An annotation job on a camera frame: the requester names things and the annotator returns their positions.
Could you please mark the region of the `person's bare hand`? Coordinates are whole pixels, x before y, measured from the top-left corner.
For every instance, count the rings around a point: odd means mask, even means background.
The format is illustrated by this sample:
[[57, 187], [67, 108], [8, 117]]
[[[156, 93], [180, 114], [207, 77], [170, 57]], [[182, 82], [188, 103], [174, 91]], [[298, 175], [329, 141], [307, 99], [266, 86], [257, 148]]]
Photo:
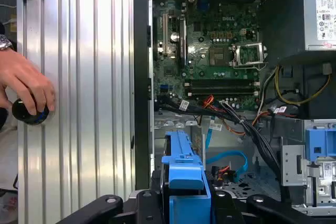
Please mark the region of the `person's bare hand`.
[[6, 88], [16, 92], [31, 115], [42, 112], [45, 107], [55, 110], [55, 89], [51, 81], [31, 61], [10, 48], [1, 51], [1, 107], [10, 109], [12, 103]]

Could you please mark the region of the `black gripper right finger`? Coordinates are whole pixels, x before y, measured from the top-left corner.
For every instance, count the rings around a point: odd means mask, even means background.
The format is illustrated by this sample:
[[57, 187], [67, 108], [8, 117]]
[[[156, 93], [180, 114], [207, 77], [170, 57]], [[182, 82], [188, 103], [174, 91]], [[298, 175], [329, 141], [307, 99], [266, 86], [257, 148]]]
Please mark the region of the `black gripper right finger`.
[[209, 189], [212, 223], [328, 223], [327, 217], [308, 216], [266, 195], [254, 194], [242, 202], [227, 191], [215, 189], [212, 181]]

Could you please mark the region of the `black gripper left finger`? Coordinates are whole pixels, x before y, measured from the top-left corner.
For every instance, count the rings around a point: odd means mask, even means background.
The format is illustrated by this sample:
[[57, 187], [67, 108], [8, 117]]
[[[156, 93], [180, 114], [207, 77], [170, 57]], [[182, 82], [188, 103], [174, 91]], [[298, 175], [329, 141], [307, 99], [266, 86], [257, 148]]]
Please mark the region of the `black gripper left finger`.
[[155, 170], [150, 188], [133, 191], [126, 201], [116, 195], [104, 195], [59, 223], [164, 223], [160, 176], [161, 172]]

